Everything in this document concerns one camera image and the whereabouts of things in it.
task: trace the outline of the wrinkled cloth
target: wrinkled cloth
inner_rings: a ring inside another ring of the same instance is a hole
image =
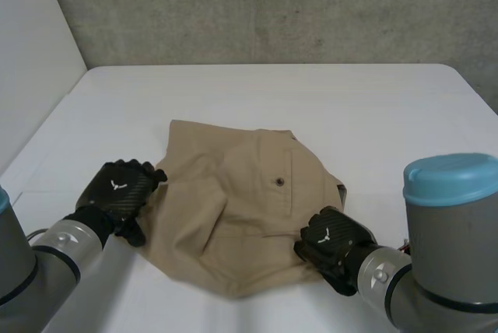
[[[344,185],[291,131],[172,121],[160,187],[139,220],[143,256],[172,279],[241,297],[321,279],[293,251]]]

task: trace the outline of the concrete wall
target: concrete wall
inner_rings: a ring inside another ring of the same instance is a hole
[[[498,0],[59,0],[86,64],[439,62],[498,110]]]
[[[0,0],[0,174],[84,72],[57,0]]]

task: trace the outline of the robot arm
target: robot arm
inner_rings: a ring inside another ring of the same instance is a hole
[[[111,234],[142,246],[145,237],[135,218],[166,179],[150,163],[106,163],[82,193],[76,211],[32,247],[0,189],[0,331],[42,331]]]
[[[328,207],[294,250],[342,295],[358,292],[400,331],[498,332],[498,159],[453,154],[405,168],[411,256]]]

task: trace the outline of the light blue cap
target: light blue cap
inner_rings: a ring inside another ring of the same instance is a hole
[[[463,205],[498,192],[498,159],[481,153],[431,156],[410,163],[404,177],[409,204]]]
[[[2,186],[0,185],[0,214],[3,212],[3,210],[7,209],[9,207],[10,200],[9,200],[9,195],[7,195],[7,192],[2,189]]]

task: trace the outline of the gray wall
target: gray wall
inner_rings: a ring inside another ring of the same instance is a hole
[[[89,68],[439,62],[498,110],[498,0],[59,0]]]

